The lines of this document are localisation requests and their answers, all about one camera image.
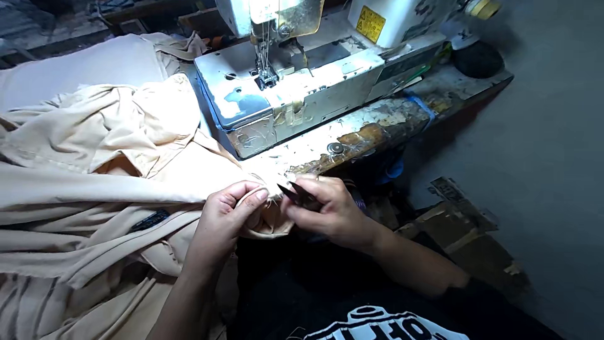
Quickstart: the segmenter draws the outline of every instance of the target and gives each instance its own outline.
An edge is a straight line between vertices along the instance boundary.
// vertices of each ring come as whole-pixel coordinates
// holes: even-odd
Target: sewing machine
[[[245,159],[401,90],[441,51],[447,16],[484,15],[489,2],[352,0],[325,14],[323,0],[217,0],[229,28],[249,42],[195,65],[216,126]]]

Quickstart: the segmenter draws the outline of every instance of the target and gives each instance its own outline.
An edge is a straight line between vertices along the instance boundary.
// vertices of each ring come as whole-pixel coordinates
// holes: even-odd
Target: yellow warning sticker
[[[356,23],[356,30],[375,44],[378,42],[379,35],[382,33],[385,23],[386,19],[381,15],[370,10],[367,6],[363,6],[359,21]]]

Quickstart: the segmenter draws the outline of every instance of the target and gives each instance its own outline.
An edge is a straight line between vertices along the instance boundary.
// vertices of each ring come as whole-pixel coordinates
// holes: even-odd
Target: screw
[[[279,36],[281,38],[285,38],[286,36],[289,36],[290,33],[292,33],[292,30],[289,28],[289,26],[283,24],[283,25],[281,25],[281,27],[279,27]]]

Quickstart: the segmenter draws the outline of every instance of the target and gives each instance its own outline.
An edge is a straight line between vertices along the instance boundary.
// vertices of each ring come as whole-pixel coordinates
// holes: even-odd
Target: thread snips
[[[283,191],[284,195],[292,200],[292,202],[294,202],[297,206],[314,212],[321,211],[321,208],[323,208],[324,204],[317,201],[316,197],[292,181],[290,181],[289,184],[294,190],[296,190],[296,192],[293,192],[280,184],[277,184],[277,186],[279,189],[281,189],[281,191]]]

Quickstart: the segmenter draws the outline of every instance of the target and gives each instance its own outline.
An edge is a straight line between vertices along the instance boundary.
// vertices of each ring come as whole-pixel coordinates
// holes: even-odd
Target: right hand
[[[379,223],[365,216],[339,178],[300,177],[296,184],[325,204],[312,212],[283,197],[282,211],[302,230],[325,235],[331,242],[360,252],[371,252]]]

